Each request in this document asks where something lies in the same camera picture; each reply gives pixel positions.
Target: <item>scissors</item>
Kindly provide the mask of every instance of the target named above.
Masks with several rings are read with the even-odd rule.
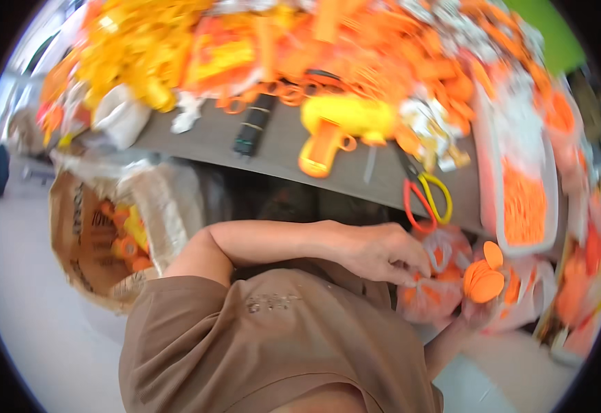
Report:
[[[418,171],[417,168],[412,164],[411,160],[408,158],[408,155],[406,155],[404,150],[399,146],[399,144],[396,141],[392,143],[392,145],[394,146],[394,149],[397,152],[397,156],[399,157],[401,167],[404,169],[404,172],[406,174],[406,178],[404,179],[404,209],[406,210],[406,216],[408,217],[408,220],[411,221],[412,226],[417,228],[418,231],[421,231],[423,233],[429,233],[435,230],[439,223],[448,223],[452,218],[452,196],[450,195],[450,191],[447,190],[445,184],[443,184],[440,181],[440,179],[427,172]],[[417,187],[416,182],[419,182],[422,185],[426,197]],[[433,201],[433,195],[431,194],[431,189],[428,186],[429,184],[437,186],[445,196],[445,204],[447,205],[447,207],[443,216],[440,216],[438,210],[436,209],[436,203]],[[427,210],[428,216],[431,219],[431,224],[429,226],[418,224],[412,216],[411,191],[413,191],[417,195],[417,197],[420,199],[425,209]]]

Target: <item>hand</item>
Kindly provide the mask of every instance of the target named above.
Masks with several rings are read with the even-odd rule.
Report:
[[[487,303],[475,303],[469,298],[464,298],[461,303],[461,315],[459,318],[471,330],[483,330],[497,316],[500,303],[501,295]]]
[[[337,263],[357,276],[372,281],[387,281],[410,286],[419,272],[431,275],[422,244],[396,223],[338,228]]]

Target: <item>white floor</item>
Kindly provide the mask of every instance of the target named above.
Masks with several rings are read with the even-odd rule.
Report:
[[[0,200],[0,335],[49,412],[123,411],[117,364],[125,318],[85,302],[50,250],[47,187],[12,174]],[[435,334],[420,332],[426,340]],[[522,333],[473,341],[436,379],[445,412],[548,412],[575,371]]]

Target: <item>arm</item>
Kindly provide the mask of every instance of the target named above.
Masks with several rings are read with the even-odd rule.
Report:
[[[429,381],[433,381],[470,338],[497,316],[500,301],[500,296],[487,303],[474,303],[468,298],[463,300],[461,315],[425,345]]]
[[[437,375],[461,352],[463,345],[475,334],[462,317],[456,318],[452,324],[425,345],[425,363],[429,381]]]
[[[360,277],[395,284],[430,270],[421,244],[397,224],[229,221],[195,234],[164,277],[198,276],[229,287],[235,267],[304,257],[334,261]]]

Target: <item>gray table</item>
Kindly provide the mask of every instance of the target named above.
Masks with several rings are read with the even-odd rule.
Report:
[[[180,135],[170,132],[170,125],[176,114],[176,111],[165,114],[153,112],[134,147],[195,161],[252,170],[400,210],[404,208],[401,197],[404,174],[391,147],[377,150],[374,172],[368,184],[364,181],[364,170],[369,147],[363,144],[359,144],[350,153],[339,151],[329,177],[318,179],[304,174],[298,168],[298,154],[308,138],[308,132],[300,123],[298,108],[284,104],[276,105],[257,156],[250,160],[239,159],[232,152],[234,138],[238,134],[240,123],[245,119],[245,113],[227,115],[222,109],[214,108],[213,101],[208,101],[202,109],[202,118],[197,120],[192,130]],[[459,147],[470,154],[470,165],[447,173],[439,169],[434,172],[452,194],[451,223],[472,233],[493,238],[493,235],[482,228],[479,219],[479,178],[475,144],[472,138],[467,137],[460,140]],[[415,196],[411,199],[413,212],[426,215],[420,201]],[[435,201],[437,209],[444,211],[444,198],[437,196]],[[566,215],[566,200],[562,196],[558,237],[552,252],[548,253],[555,260],[561,255],[564,244]]]

